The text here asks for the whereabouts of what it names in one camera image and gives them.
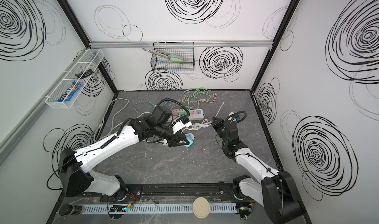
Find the small green charger plug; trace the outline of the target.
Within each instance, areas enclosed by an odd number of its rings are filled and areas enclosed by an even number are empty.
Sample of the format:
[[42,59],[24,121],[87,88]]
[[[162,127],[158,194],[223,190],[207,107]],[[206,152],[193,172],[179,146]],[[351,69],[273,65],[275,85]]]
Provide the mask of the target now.
[[180,116],[187,116],[188,115],[187,111],[185,109],[183,109],[183,108],[181,108],[181,109],[178,110],[178,114]]

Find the white multicolour power strip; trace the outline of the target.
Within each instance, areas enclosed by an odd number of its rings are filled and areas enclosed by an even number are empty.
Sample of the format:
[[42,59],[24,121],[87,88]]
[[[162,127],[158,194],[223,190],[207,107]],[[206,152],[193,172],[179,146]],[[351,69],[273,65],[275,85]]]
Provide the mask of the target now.
[[203,120],[205,117],[205,114],[202,109],[194,109],[189,110],[189,119],[190,120]]

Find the white blue power strip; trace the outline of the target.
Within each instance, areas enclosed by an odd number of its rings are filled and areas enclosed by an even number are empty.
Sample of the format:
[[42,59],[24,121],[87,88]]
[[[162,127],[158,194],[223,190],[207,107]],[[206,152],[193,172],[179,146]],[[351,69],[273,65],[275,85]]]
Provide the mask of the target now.
[[[192,133],[185,133],[187,136],[188,141],[190,141],[190,145],[186,147],[190,147],[194,144],[195,136]],[[168,141],[166,139],[160,139],[156,136],[153,136],[150,139],[145,139],[144,142],[150,143],[150,144],[163,144],[165,146],[168,146]]]

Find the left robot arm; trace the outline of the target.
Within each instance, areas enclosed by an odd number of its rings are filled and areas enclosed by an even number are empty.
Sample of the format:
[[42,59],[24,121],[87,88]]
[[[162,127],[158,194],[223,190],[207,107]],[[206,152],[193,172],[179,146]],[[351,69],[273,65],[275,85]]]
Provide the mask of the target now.
[[166,140],[169,147],[190,144],[182,132],[191,126],[188,115],[167,125],[171,116],[172,112],[168,108],[157,106],[151,114],[126,119],[116,133],[92,145],[76,151],[72,148],[65,149],[60,155],[58,168],[54,171],[60,178],[65,196],[76,197],[91,192],[103,194],[118,202],[124,201],[131,194],[123,179],[118,175],[98,173],[93,168],[121,150],[154,136]]

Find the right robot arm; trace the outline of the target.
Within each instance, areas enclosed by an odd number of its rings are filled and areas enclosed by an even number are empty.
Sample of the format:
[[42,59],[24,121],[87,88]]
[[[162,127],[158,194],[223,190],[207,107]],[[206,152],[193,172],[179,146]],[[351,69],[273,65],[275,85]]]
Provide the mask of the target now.
[[285,224],[306,213],[293,177],[278,171],[253,154],[239,138],[238,120],[230,115],[226,120],[213,117],[212,127],[222,139],[220,145],[227,158],[244,167],[249,175],[233,180],[235,196],[249,197],[263,206],[274,224]]

